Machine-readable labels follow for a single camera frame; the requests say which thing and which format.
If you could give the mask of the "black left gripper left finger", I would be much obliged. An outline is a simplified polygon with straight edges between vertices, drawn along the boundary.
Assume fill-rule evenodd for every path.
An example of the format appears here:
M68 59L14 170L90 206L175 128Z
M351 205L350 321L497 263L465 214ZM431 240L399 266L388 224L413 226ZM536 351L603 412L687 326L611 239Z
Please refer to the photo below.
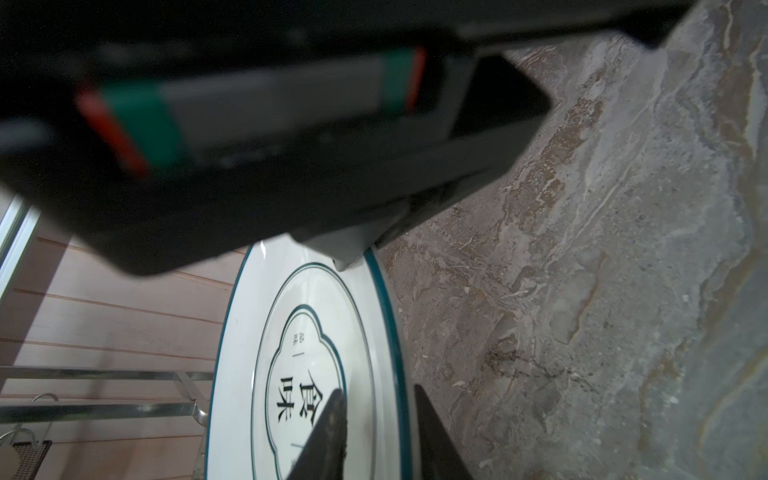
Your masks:
M334 390L304 445L288 480L342 480L347 449L347 400Z

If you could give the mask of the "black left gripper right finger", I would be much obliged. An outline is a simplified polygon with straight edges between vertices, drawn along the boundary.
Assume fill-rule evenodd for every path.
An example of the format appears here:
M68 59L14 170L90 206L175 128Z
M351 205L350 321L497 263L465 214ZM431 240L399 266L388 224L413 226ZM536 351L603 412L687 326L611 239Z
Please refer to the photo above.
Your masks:
M424 480L472 480L426 391L414 386Z

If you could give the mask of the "white plate green clover motif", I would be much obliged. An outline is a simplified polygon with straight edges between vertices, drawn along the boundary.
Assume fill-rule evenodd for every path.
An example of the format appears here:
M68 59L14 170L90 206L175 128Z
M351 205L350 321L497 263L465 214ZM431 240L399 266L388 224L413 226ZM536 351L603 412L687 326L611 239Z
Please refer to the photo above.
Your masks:
M253 244L223 324L206 477L287 478L335 391L344 477L419 478L404 341L374 253L341 271L287 235Z

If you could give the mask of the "stainless steel dish rack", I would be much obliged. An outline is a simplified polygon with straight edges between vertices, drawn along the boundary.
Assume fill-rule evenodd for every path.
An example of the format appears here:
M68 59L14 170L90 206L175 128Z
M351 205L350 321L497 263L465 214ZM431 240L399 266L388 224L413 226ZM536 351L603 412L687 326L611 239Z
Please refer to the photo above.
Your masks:
M181 403L171 380L3 379L1 404L37 398L62 404L134 405ZM32 431L51 443L38 479L190 479L204 429L190 415L25 423L13 437L29 442Z

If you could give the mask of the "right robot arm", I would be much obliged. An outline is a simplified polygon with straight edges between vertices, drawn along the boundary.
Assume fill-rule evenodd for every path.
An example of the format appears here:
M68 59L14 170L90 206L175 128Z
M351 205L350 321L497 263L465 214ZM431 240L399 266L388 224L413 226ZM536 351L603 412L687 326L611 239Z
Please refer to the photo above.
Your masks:
M549 95L505 57L688 1L5 1L1 180L121 270L282 234L349 264L506 174Z

